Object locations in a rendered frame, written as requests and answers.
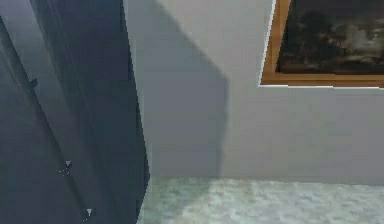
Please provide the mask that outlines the dark blue-grey fridge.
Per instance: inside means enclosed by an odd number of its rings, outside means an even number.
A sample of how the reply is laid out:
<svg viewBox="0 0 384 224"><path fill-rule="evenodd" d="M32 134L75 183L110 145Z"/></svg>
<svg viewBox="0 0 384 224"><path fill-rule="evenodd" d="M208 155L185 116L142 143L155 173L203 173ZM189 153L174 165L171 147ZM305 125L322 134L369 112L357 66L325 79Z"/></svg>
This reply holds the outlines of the dark blue-grey fridge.
<svg viewBox="0 0 384 224"><path fill-rule="evenodd" d="M137 224L149 180L123 0L0 0L0 16L86 206ZM79 224L0 52L0 224Z"/></svg>

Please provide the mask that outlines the wood-framed dark painting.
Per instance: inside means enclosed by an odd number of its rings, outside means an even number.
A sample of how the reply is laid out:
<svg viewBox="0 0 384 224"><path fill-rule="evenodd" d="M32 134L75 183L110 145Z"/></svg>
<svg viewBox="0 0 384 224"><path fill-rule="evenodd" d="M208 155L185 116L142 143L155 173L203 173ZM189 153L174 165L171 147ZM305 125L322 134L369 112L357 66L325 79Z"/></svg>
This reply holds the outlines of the wood-framed dark painting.
<svg viewBox="0 0 384 224"><path fill-rule="evenodd" d="M384 0L273 0L259 84L384 88Z"/></svg>

